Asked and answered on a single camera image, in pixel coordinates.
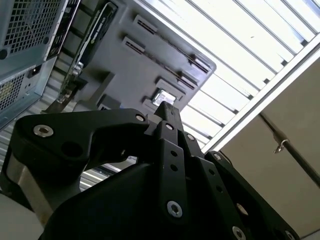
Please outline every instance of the black plastic part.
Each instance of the black plastic part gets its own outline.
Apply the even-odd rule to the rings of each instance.
[[[62,198],[40,239],[194,240],[213,234],[236,240],[234,227],[246,240],[290,240],[286,231],[299,239],[221,154],[203,158],[196,139],[183,132],[177,108],[162,102],[156,115],[157,123],[133,109],[23,117],[13,130],[1,187],[25,206],[22,192],[6,176],[11,154],[32,172],[42,193],[49,193],[46,200],[77,186],[84,169],[137,156],[137,164]],[[36,136],[36,125],[50,126],[53,135]],[[180,215],[168,209],[170,201]]]
[[[182,125],[180,112],[170,103],[163,101],[154,114],[163,120],[168,121],[168,123],[175,126],[178,131],[183,132],[184,128]]]
[[[47,181],[59,175],[57,181],[67,183],[77,179],[84,169],[110,159],[117,162],[123,148],[129,148],[132,139],[142,136],[149,126],[147,119],[137,120],[138,114],[142,115],[134,109],[117,109],[26,116],[16,122],[10,146],[22,164]],[[37,125],[51,127],[54,134],[46,138],[35,135],[33,129]],[[74,154],[65,154],[66,143],[69,151],[76,151]],[[73,147],[76,145],[81,153]]]
[[[130,166],[67,200],[53,213],[41,239],[155,237],[159,232],[148,229],[156,224],[151,167],[146,163]]]
[[[92,30],[90,41],[86,46],[83,52],[83,55],[81,57],[80,62],[83,63],[84,67],[86,67],[94,57],[102,41],[102,38],[107,33],[109,26],[112,23],[112,20],[114,19],[116,12],[118,10],[118,7],[115,4],[113,4],[111,1],[107,1],[105,4],[107,4],[107,6],[103,10],[103,12],[100,13],[98,11],[96,13],[99,16],[101,14],[101,17],[98,19],[96,27]],[[74,33],[78,33],[79,37],[82,38],[82,34],[79,31],[74,31]]]
[[[241,218],[253,239],[290,240],[286,231],[289,231],[296,240],[300,239],[223,155],[211,151],[205,155],[205,159],[215,164],[234,205],[240,204],[248,213],[248,216],[241,214]]]
[[[27,74],[26,77],[27,77],[28,79],[34,77],[35,75],[37,75],[37,74],[40,72],[41,67],[42,67],[42,64],[39,65],[39,66],[36,66],[36,67],[33,68],[33,69],[31,69],[31,70],[28,72],[28,74]]]

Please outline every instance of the ventilation grille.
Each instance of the ventilation grille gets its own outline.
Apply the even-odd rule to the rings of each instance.
[[[15,0],[4,46],[17,53],[41,44],[51,31],[61,0]]]
[[[145,49],[135,43],[133,40],[128,38],[127,36],[123,39],[122,44],[129,50],[131,50],[134,53],[138,53],[139,55],[142,55],[145,52]]]
[[[79,0],[69,0],[68,5],[78,4]]]
[[[146,31],[148,31],[149,33],[151,33],[152,35],[156,34],[158,29],[152,25],[150,22],[148,22],[147,20],[145,20],[143,17],[141,17],[140,15],[137,15],[133,21],[133,24],[138,25],[142,28],[144,28]]]
[[[141,27],[143,27],[145,30],[147,30],[152,35],[154,35],[156,33],[151,27],[149,27],[147,24],[145,24],[141,20],[138,20],[137,24],[140,25]]]
[[[25,73],[22,73],[0,86],[0,111],[17,100],[24,77]]]

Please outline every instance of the hole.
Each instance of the hole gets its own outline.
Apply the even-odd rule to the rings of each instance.
[[[242,238],[242,233],[239,230],[236,231],[236,234],[238,235],[239,238]]]
[[[0,60],[5,59],[7,56],[8,56],[7,50],[2,49],[2,50],[0,51]]]
[[[176,206],[176,205],[172,205],[171,206],[171,209],[172,209],[172,211],[174,212],[174,213],[178,213],[179,212],[179,208]]]
[[[49,129],[47,129],[45,127],[40,127],[39,132],[43,133],[43,134],[47,134],[49,132]]]
[[[171,168],[171,170],[174,171],[174,172],[178,171],[178,168],[177,168],[176,165],[171,164],[171,165],[170,165],[170,168]]]
[[[215,187],[219,193],[222,193],[222,188],[220,186]]]
[[[171,155],[174,157],[178,156],[178,154],[175,151],[171,151]]]
[[[49,42],[49,38],[46,36],[44,39],[43,39],[43,43],[44,44],[47,44]]]
[[[80,157],[83,153],[82,147],[73,141],[66,141],[64,144],[62,144],[61,150],[64,155],[71,158]]]
[[[209,169],[209,173],[211,173],[211,175],[215,175],[215,172],[212,169]]]

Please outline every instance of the metal rod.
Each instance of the metal rod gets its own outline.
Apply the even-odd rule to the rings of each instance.
[[[291,12],[293,12],[293,14],[301,21],[303,22],[304,25],[307,26],[307,28],[314,34],[317,35],[318,32],[316,29],[314,29],[314,27],[312,25],[310,25],[310,23],[308,21],[306,21],[303,16],[301,16],[300,13],[297,12],[297,10],[295,10],[288,2],[287,0],[280,0],[288,9],[290,9]]]
[[[273,133],[273,138],[282,145],[290,155],[296,160],[300,167],[306,174],[313,180],[313,182],[320,188],[320,175],[310,166],[305,158],[296,150],[292,143],[288,140],[288,137],[264,114],[260,113],[260,117],[263,122],[268,126]]]
[[[79,31],[78,29],[74,28],[73,26],[70,27],[70,32],[73,33],[74,35],[76,35],[80,39],[83,39],[84,36],[85,36],[81,31]]]
[[[89,15],[90,17],[92,17],[94,15],[94,11],[92,11],[90,8],[88,8],[86,5],[84,5],[83,3],[80,3],[79,5],[79,9],[81,11],[83,11],[85,14]]]
[[[63,52],[64,54],[66,54],[67,56],[69,56],[70,58],[75,58],[75,54],[73,52],[71,52],[70,50],[66,49],[65,47],[61,48],[61,52]]]
[[[320,175],[310,166],[310,164],[304,159],[304,157],[295,149],[290,141],[283,143],[285,149],[291,154],[296,160],[300,167],[305,171],[306,174],[313,180],[313,182],[320,188]]]
[[[283,42],[262,21],[260,21],[253,13],[251,13],[239,0],[233,0],[233,2],[237,4],[245,13],[247,13],[253,20],[255,20],[267,33],[269,33],[273,38],[275,38],[293,56],[296,55],[296,53],[285,42]]]
[[[214,25],[216,25],[221,31],[223,31],[228,37],[234,40],[237,44],[239,44],[242,48],[244,48],[250,55],[255,57],[263,66],[265,66],[269,71],[273,74],[277,74],[278,72],[268,65],[262,58],[260,58],[257,54],[251,51],[247,46],[245,46],[241,41],[239,41],[235,36],[233,36],[227,29],[225,29],[220,23],[214,20],[211,16],[209,16],[205,11],[203,11],[198,5],[196,5],[192,0],[186,0],[193,8],[195,8],[198,12],[204,15],[209,21],[211,21]]]

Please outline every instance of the ceiling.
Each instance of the ceiling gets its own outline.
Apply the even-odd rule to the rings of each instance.
[[[320,59],[282,92],[264,113],[320,173]],[[297,231],[320,229],[320,191],[286,151],[273,154],[277,143],[259,116],[224,148],[234,167]]]

